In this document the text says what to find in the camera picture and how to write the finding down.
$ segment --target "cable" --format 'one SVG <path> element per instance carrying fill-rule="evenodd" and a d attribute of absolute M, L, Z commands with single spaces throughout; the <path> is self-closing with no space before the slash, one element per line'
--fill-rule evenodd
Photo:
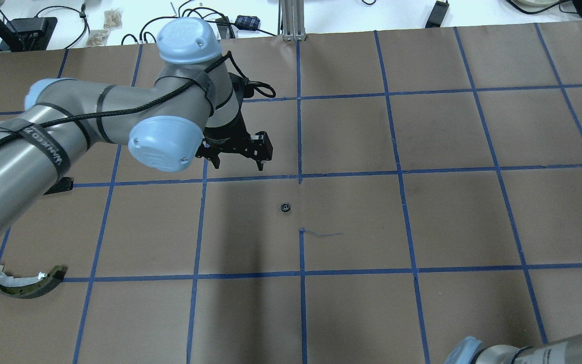
<path fill-rule="evenodd" d="M 194 0 L 187 0 L 187 2 L 184 2 L 183 4 L 181 4 L 180 7 L 178 7 L 178 12 L 176 12 L 176 14 L 181 18 L 181 8 L 185 7 L 185 5 L 188 5 L 189 3 L 194 2 Z"/>
<path fill-rule="evenodd" d="M 213 62 L 212 65 L 209 65 L 208 67 L 206 67 L 206 69 L 204 69 L 204 72 L 207 73 L 207 72 L 212 71 L 213 69 L 219 67 L 220 64 L 223 64 L 224 62 L 226 62 L 227 59 L 230 59 L 231 62 L 233 62 L 233 64 L 234 64 L 235 61 L 233 60 L 233 54 L 231 53 L 231 51 L 228 51 L 225 56 L 222 56 L 221 58 L 219 58 L 219 60 Z M 42 124 L 40 124 L 40 126 L 51 127 L 51 126 L 56 126 L 56 125 L 60 125 L 60 124 L 65 124 L 67 122 L 76 122 L 76 121 L 80 121 L 80 120 L 86 120 L 88 118 L 115 117 L 115 116 L 139 113 L 141 111 L 145 111 L 149 108 L 153 108 L 154 106 L 162 104 L 170 99 L 173 99 L 174 97 L 182 94 L 185 90 L 189 89 L 194 84 L 195 84 L 194 81 L 188 81 L 187 83 L 185 83 L 183 86 L 179 87 L 178 89 L 173 90 L 172 92 L 167 93 L 161 97 L 158 97 L 158 98 L 156 98 L 156 99 L 154 99 L 146 104 L 143 104 L 141 106 L 136 106 L 136 108 L 122 109 L 122 110 L 111 110 L 111 111 L 100 111 L 97 113 L 73 115 L 71 117 L 58 118 L 56 120 L 43 122 Z M 4 145 L 7 145 L 8 143 L 14 141 L 15 139 L 18 139 L 18 138 L 20 138 L 19 134 L 8 134 L 4 138 L 0 139 L 0 148 L 3 147 Z"/>
<path fill-rule="evenodd" d="M 21 36 L 19 35 L 19 32 L 18 32 L 17 28 L 15 27 L 15 25 L 13 23 L 11 23 L 10 20 L 6 17 L 6 14 L 4 14 L 4 12 L 2 11 L 2 8 L 0 8 L 0 14 L 3 16 L 4 20 L 10 24 L 10 27 L 12 28 L 12 30 L 15 31 L 15 35 L 17 36 L 17 39 L 19 39 L 19 41 L 21 42 L 22 50 L 25 51 L 26 44 L 24 44 L 24 41 L 21 39 Z"/>
<path fill-rule="evenodd" d="M 138 39 L 136 39 L 136 37 L 134 36 L 134 34 L 125 34 L 125 36 L 123 37 L 123 39 L 120 41 L 120 45 L 122 46 L 123 43 L 125 43 L 125 39 L 127 39 L 127 37 L 132 37 L 132 39 L 134 39 L 134 42 L 136 44 L 138 44 Z"/>
<path fill-rule="evenodd" d="M 77 13 L 79 13 L 80 11 L 78 9 L 72 8 L 72 7 L 65 7 L 63 5 L 53 5 L 51 7 L 45 7 L 42 10 L 39 10 L 39 12 L 37 12 L 37 14 L 35 14 L 34 18 L 38 18 L 39 17 L 39 13 L 43 12 L 44 10 L 48 10 L 48 9 L 52 9 L 52 8 L 58 8 L 58 9 L 68 9 L 68 10 L 73 10 Z"/>
<path fill-rule="evenodd" d="M 143 25 L 143 28 L 141 28 L 140 32 L 138 33 L 138 39 L 140 39 L 141 41 L 146 41 L 145 37 L 143 36 L 143 33 L 145 32 L 145 28 L 147 28 L 148 25 L 150 25 L 153 22 L 160 20 L 160 19 L 178 19 L 178 17 L 177 16 L 159 16 L 157 18 L 154 18 L 154 19 L 148 21 L 147 23 L 145 23 L 145 25 Z"/>
<path fill-rule="evenodd" d="M 150 33 L 150 32 L 144 32 L 143 35 L 145 35 L 145 42 L 147 42 L 148 40 L 148 34 L 152 36 L 152 39 L 154 39 L 154 43 L 157 43 L 157 37 L 154 36 L 154 34 Z"/>
<path fill-rule="evenodd" d="M 560 7 L 560 6 L 561 6 L 561 4 L 563 4 L 563 3 L 567 3 L 567 2 L 570 2 L 570 1 L 571 1 L 571 0 L 559 0 L 558 2 L 556 2 L 556 3 L 552 4 L 552 5 L 550 5 L 550 6 L 546 7 L 546 8 L 544 8 L 544 9 L 540 9 L 540 10 L 536 10 L 536 11 L 530 12 L 530 11 L 527 11 L 527 10 L 525 10 L 525 9 L 522 9 L 521 7 L 519 7 L 518 5 L 516 5 L 516 4 L 513 2 L 513 0 L 506 0 L 506 2 L 508 2 L 508 3 L 509 3 L 509 5 L 511 5 L 512 7 L 514 7 L 514 8 L 515 8 L 516 10 L 518 10 L 519 12 L 521 12 L 521 13 L 523 13 L 523 14 L 527 14 L 527 15 L 535 15 L 535 14 L 540 14 L 541 12 L 545 12 L 545 11 L 547 11 L 547 10 L 549 10 L 549 9 L 552 9 L 552 8 L 556 7 L 556 6 Z"/>
<path fill-rule="evenodd" d="M 226 23 L 224 23 L 223 21 L 206 20 L 206 22 L 207 23 L 215 23 L 215 24 L 223 24 L 223 25 L 226 25 Z M 277 34 L 273 34 L 273 33 L 267 32 L 266 30 L 261 30 L 261 29 L 256 29 L 256 30 L 251 30 L 251 31 L 252 32 L 261 32 L 261 33 L 264 33 L 264 34 L 272 35 L 274 37 L 277 36 Z"/>
<path fill-rule="evenodd" d="M 63 5 L 53 5 L 50 7 L 45 7 L 44 9 L 39 10 L 39 12 L 37 12 L 34 16 L 34 18 L 39 18 L 39 13 L 43 12 L 44 10 L 48 10 L 48 9 L 66 9 L 66 10 L 72 10 L 75 11 L 76 13 L 78 13 L 78 15 L 80 16 L 80 18 L 84 21 L 84 27 L 82 29 L 82 32 L 80 33 L 80 35 L 78 35 L 78 37 L 76 38 L 76 40 L 72 41 L 68 46 L 64 47 L 64 49 L 68 49 L 74 46 L 74 44 L 78 43 L 79 40 L 82 39 L 82 37 L 85 35 L 85 32 L 90 32 L 91 33 L 91 28 L 88 25 L 88 21 L 87 21 L 87 14 L 85 13 L 85 10 L 87 9 L 87 5 L 85 3 L 82 3 L 80 10 L 72 8 L 72 7 L 65 7 Z"/>

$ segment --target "black strap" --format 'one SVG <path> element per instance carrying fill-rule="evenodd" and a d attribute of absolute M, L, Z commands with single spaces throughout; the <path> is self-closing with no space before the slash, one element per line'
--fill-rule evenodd
<path fill-rule="evenodd" d="M 37 102 L 37 104 L 35 105 L 47 106 L 49 108 L 55 109 L 56 111 L 59 111 L 60 113 L 63 113 L 67 117 L 73 116 L 72 113 L 69 113 L 69 111 L 67 111 L 65 108 L 62 108 L 62 106 L 57 106 L 55 104 L 51 104 L 50 102 Z M 84 125 L 82 125 L 82 122 L 80 122 L 80 120 L 74 121 L 74 124 L 76 124 L 76 126 L 78 126 L 78 129 L 80 129 L 80 131 L 82 132 L 85 141 L 87 142 L 87 150 L 89 150 L 89 148 L 91 148 L 91 137 L 89 136 L 87 129 L 85 128 Z"/>
<path fill-rule="evenodd" d="M 0 131 L 17 133 L 44 153 L 58 171 L 58 180 L 71 168 L 69 154 L 60 143 L 39 124 L 34 124 L 23 118 L 12 118 L 0 122 Z"/>
<path fill-rule="evenodd" d="M 105 87 L 104 90 L 102 90 L 102 93 L 100 93 L 100 96 L 98 97 L 98 104 L 95 106 L 95 112 L 99 113 L 100 111 L 102 111 L 102 104 L 105 101 L 105 97 L 111 91 L 111 89 L 113 89 L 114 87 L 116 87 L 116 85 L 109 85 L 109 86 Z M 100 136 L 102 136 L 102 138 L 105 139 L 105 141 L 107 143 L 113 144 L 114 142 L 111 141 L 109 136 L 107 136 L 107 133 L 105 132 L 105 128 L 102 126 L 102 118 L 101 117 L 95 118 L 95 124 L 98 126 L 98 131 L 100 132 Z"/>

